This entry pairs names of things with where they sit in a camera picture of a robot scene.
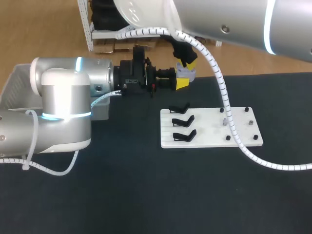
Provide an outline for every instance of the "black clip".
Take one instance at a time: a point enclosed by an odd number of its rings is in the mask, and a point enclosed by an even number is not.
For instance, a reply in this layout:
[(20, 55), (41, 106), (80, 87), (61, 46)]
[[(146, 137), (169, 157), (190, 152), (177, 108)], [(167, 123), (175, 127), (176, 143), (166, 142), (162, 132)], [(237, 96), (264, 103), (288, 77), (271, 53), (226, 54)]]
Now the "black clip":
[(173, 118), (172, 123), (174, 124), (174, 127), (181, 126), (181, 127), (188, 128), (193, 123), (194, 119), (195, 119), (194, 115), (192, 115), (188, 121), (183, 121), (178, 118)]
[(179, 108), (176, 106), (169, 106), (170, 113), (179, 113), (179, 114), (185, 114), (187, 110), (190, 108), (190, 103), (186, 103), (184, 108)]
[(175, 141), (191, 142), (193, 138), (196, 136), (196, 134), (197, 134), (196, 129), (194, 129), (188, 136), (180, 133), (174, 133), (173, 137)]

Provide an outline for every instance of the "gray container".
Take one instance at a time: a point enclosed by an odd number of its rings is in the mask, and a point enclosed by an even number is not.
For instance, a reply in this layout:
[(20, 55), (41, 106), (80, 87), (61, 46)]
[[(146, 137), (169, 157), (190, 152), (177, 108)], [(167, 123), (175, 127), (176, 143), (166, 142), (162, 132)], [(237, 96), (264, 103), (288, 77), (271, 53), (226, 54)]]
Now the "gray container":
[[(30, 64), (19, 64), (6, 81), (0, 95), (0, 110), (12, 110), (24, 113), (34, 110), (42, 115), (42, 97), (34, 94), (29, 80)], [(110, 98), (99, 102), (92, 109), (91, 120), (106, 120), (109, 116)]]

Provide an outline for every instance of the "cable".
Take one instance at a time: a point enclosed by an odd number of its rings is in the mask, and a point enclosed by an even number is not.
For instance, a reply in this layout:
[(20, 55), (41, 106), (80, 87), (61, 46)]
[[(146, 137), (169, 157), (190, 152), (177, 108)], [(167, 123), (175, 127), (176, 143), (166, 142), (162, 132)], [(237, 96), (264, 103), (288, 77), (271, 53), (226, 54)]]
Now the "cable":
[[(100, 96), (98, 99), (96, 99), (94, 102), (91, 103), (91, 109), (98, 102), (102, 101), (105, 98), (108, 98), (108, 97), (111, 97), (111, 96), (120, 96), (120, 95), (121, 95), (120, 91), (112, 91), (110, 93), (104, 94), (104, 95)], [(29, 114), (30, 112), (34, 116), (34, 134), (33, 134), (33, 139), (32, 139), (32, 143), (31, 143), (31, 146), (30, 146), (29, 154), (28, 154), (28, 157), (30, 156), (30, 159), (31, 159), (32, 154), (33, 154), (34, 149), (35, 149), (35, 146), (36, 146), (37, 137), (38, 137), (38, 116), (37, 116), (35, 111), (26, 111), (26, 114)], [(39, 169), (41, 171), (44, 171), (44, 172), (49, 173), (49, 174), (54, 175), (54, 176), (64, 176), (64, 175), (68, 174), (71, 171), (71, 169), (73, 168), (73, 166), (74, 166), (74, 164), (76, 162), (78, 153), (79, 153), (79, 150), (76, 150), (75, 153), (74, 153), (73, 159), (72, 159), (71, 163), (69, 164), (69, 167), (65, 171), (63, 171), (63, 172), (53, 171), (53, 170), (51, 170), (49, 168), (46, 168), (46, 167), (44, 167), (44, 166), (42, 166), (42, 165), (40, 165), (38, 163), (30, 161), (30, 159), (28, 160), (28, 158), (26, 160), (25, 159), (20, 159), (20, 158), (1, 158), (0, 159), (0, 164), (3, 164), (3, 163), (19, 163), (19, 164), (23, 164), (23, 166), (24, 165), (29, 165), (29, 166), (35, 167), (35, 168), (37, 168), (37, 169)]]
[[(231, 130), (232, 136), (234, 137), (235, 142), (238, 145), (238, 147), (241, 149), (241, 151), (248, 158), (250, 158), (251, 160), (253, 160), (254, 162), (258, 163), (261, 166), (268, 167), (268, 168), (275, 169), (275, 170), (303, 171), (303, 170), (312, 169), (312, 163), (301, 164), (301, 165), (276, 164), (276, 163), (271, 163), (271, 162), (265, 161), (265, 160), (257, 157), (256, 155), (254, 155), (252, 152), (250, 152), (246, 148), (246, 146), (242, 143), (241, 139), (239, 138), (238, 132), (236, 130), (236, 126), (235, 126), (234, 120), (233, 120), (233, 115), (232, 115), (232, 111), (231, 111), (231, 106), (230, 106), (230, 101), (229, 101), (225, 81), (224, 81), (223, 74), (221, 73), (221, 70), (220, 70), (216, 60), (211, 55), (209, 50), (202, 43), (200, 43), (200, 41), (196, 40), (195, 38), (189, 36), (186, 33), (181, 32), (181, 31), (176, 30), (175, 33), (182, 41), (185, 41), (185, 42), (189, 43), (190, 45), (192, 45), (193, 47), (195, 47), (205, 57), (207, 62), (210, 64), (210, 66), (214, 72), (214, 75), (216, 77), (216, 80), (218, 82), (218, 85), (219, 85), (220, 93), (222, 95), (223, 105), (224, 105), (224, 108), (226, 110), (226, 116), (227, 116), (227, 120), (229, 123), (229, 127)], [(116, 39), (121, 39), (122, 37), (123, 38), (140, 37), (142, 35), (167, 35), (167, 36), (171, 36), (171, 34), (167, 28), (151, 27), (151, 28), (143, 28), (143, 29), (140, 28), (140, 29), (128, 31), (126, 33), (118, 34), (118, 35), (116, 35)]]
[(105, 98), (109, 98), (111, 96), (121, 96), (121, 91), (120, 90), (117, 90), (117, 91), (112, 91), (110, 93), (107, 93), (107, 94), (104, 94), (102, 96), (100, 96), (98, 99), (96, 99), (95, 101), (93, 101), (91, 103), (91, 109), (96, 105), (98, 104), (100, 101), (102, 101), (103, 99)]

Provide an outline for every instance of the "white fixture board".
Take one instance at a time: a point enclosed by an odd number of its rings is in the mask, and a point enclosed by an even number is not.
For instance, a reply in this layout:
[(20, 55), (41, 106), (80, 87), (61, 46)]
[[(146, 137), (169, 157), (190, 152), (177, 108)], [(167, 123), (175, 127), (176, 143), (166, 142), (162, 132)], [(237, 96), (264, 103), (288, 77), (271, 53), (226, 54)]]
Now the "white fixture board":
[[(251, 107), (245, 112), (245, 107), (232, 107), (232, 114), (237, 132), (245, 146), (261, 146), (263, 139)], [(195, 120), (188, 127), (174, 127), (173, 118), (187, 121), (191, 115)], [(162, 148), (212, 148), (212, 147), (238, 147), (231, 134), (230, 127), (223, 126), (226, 111), (220, 112), (220, 108), (190, 108), (185, 114), (170, 113), (169, 109), (160, 111), (160, 141)], [(189, 135), (193, 129), (197, 134), (191, 142), (175, 141), (173, 133)]]

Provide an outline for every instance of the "black table mat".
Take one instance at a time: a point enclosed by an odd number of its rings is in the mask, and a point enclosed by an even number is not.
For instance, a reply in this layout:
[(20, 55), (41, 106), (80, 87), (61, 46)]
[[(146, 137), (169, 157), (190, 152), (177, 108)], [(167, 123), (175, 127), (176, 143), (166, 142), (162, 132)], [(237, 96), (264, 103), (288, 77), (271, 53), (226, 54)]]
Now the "black table mat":
[[(251, 106), (264, 139), (257, 156), (312, 162), (312, 74), (227, 77), (230, 102)], [(312, 171), (259, 166), (238, 148), (162, 149), (160, 110), (220, 107), (214, 78), (188, 88), (111, 98), (91, 145), (56, 177), (0, 165), (1, 234), (294, 234), (312, 232)], [(33, 159), (64, 170), (73, 153)]]

